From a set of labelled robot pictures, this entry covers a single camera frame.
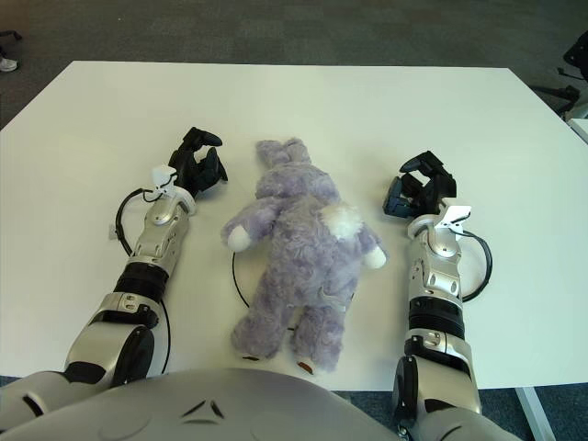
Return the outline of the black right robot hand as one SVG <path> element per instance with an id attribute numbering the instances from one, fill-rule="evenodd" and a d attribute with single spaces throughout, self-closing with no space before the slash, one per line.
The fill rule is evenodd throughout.
<path id="1" fill-rule="evenodd" d="M 426 151 L 407 161 L 392 180 L 383 202 L 383 212 L 399 218 L 438 214 L 443 198 L 454 198 L 457 184 L 443 163 Z"/>

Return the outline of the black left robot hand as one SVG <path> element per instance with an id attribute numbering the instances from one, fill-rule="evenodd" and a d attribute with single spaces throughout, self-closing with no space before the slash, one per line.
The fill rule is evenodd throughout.
<path id="1" fill-rule="evenodd" d="M 226 170 L 216 150 L 220 146 L 222 140 L 217 135 L 192 127 L 168 163 L 176 171 L 175 185 L 195 198 L 219 181 L 227 182 Z"/>

